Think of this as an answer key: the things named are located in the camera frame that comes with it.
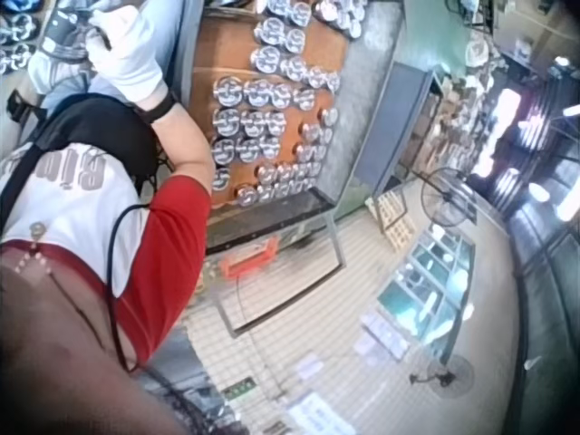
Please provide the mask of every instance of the ceiling light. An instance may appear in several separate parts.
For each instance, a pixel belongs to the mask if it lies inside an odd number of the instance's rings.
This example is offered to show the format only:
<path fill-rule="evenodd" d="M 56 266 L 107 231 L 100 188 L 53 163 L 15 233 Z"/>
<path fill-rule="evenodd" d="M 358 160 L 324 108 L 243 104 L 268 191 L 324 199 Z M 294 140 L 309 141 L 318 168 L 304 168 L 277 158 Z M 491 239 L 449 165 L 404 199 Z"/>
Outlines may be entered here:
<path fill-rule="evenodd" d="M 547 202 L 550 200 L 550 193 L 539 184 L 529 183 L 527 189 L 530 195 L 538 202 Z"/>
<path fill-rule="evenodd" d="M 570 66 L 570 59 L 568 59 L 567 57 L 558 56 L 558 57 L 556 57 L 555 62 L 558 65 L 563 66 L 565 68 L 567 66 Z"/>
<path fill-rule="evenodd" d="M 578 104 L 577 106 L 572 106 L 568 107 L 567 109 L 564 109 L 563 114 L 567 118 L 580 115 L 580 104 Z"/>

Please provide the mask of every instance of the black bag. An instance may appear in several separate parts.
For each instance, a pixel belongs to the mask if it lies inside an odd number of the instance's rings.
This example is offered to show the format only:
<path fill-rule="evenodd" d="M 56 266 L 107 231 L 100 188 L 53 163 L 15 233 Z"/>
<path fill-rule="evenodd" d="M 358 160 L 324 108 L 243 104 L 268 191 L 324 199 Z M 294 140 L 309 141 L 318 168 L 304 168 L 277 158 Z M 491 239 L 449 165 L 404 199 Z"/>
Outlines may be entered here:
<path fill-rule="evenodd" d="M 122 102 L 96 93 L 72 95 L 38 127 L 0 194 L 0 235 L 36 164 L 47 152 L 74 142 L 92 145 L 119 160 L 140 191 L 157 171 L 157 138 L 153 129 Z"/>

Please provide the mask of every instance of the standing fan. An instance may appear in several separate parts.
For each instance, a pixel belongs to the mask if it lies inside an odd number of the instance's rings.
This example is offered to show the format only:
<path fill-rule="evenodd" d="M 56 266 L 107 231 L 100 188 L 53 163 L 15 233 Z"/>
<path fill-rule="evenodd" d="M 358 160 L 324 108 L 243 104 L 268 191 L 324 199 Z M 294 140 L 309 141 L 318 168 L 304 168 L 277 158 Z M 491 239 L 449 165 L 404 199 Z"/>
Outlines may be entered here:
<path fill-rule="evenodd" d="M 469 199 L 463 190 L 465 175 L 451 168 L 437 169 L 427 178 L 420 203 L 429 219 L 444 228 L 456 227 L 469 214 Z"/>
<path fill-rule="evenodd" d="M 411 385 L 428 383 L 435 394 L 442 399 L 457 399 L 466 395 L 473 388 L 475 373 L 471 363 L 460 355 L 451 355 L 449 362 L 443 365 L 433 360 L 427 367 L 427 377 L 421 379 L 418 374 L 409 376 Z"/>

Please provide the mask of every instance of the person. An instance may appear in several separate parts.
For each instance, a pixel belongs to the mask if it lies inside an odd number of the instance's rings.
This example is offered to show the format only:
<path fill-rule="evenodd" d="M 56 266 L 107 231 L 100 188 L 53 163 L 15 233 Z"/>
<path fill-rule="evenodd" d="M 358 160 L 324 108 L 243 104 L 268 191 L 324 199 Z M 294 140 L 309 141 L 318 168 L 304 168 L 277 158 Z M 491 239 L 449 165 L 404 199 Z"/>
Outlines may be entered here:
<path fill-rule="evenodd" d="M 43 54 L 19 87 L 31 104 L 40 101 L 37 93 L 47 93 L 49 120 L 60 112 L 67 126 L 79 122 L 96 131 L 95 142 L 102 132 L 113 143 L 112 152 L 104 152 L 83 130 L 86 141 L 42 154 L 6 217 L 2 433 L 187 433 L 121 363 L 129 371 L 145 367 L 188 304 L 205 254 L 215 167 L 202 131 L 169 97 L 163 79 L 183 2 L 148 0 L 140 12 L 133 6 L 95 11 L 91 23 L 100 31 L 88 34 L 87 50 L 96 77 L 88 81 L 90 68 Z M 143 131 L 131 127 L 137 115 L 127 113 L 127 103 L 154 115 L 150 127 L 174 168 L 149 208 L 139 206 L 127 162 L 111 155 L 132 131 Z M 83 107 L 90 110 L 79 111 Z M 3 126 L 4 139 L 21 129 L 16 123 Z M 0 191 L 34 146 L 29 142 L 0 162 Z M 114 311 L 107 305 L 109 288 Z"/>

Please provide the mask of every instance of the gray pants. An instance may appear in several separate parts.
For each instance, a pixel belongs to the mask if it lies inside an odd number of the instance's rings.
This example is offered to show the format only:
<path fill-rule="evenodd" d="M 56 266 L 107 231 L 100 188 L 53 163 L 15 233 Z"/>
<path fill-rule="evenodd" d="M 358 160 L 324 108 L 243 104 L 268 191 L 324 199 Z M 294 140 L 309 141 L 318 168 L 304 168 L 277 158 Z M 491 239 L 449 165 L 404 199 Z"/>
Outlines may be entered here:
<path fill-rule="evenodd" d="M 175 50 L 179 35 L 179 26 L 183 14 L 184 0 L 147 0 L 141 7 L 141 14 L 147 18 L 155 28 L 153 47 L 155 58 L 163 74 L 167 75 L 171 56 Z M 94 92 L 109 95 L 121 102 L 127 102 L 125 97 L 117 91 L 106 79 L 97 74 L 92 80 L 88 73 L 82 73 L 58 83 L 54 89 L 44 97 L 42 107 L 50 114 L 65 98 L 77 94 Z"/>

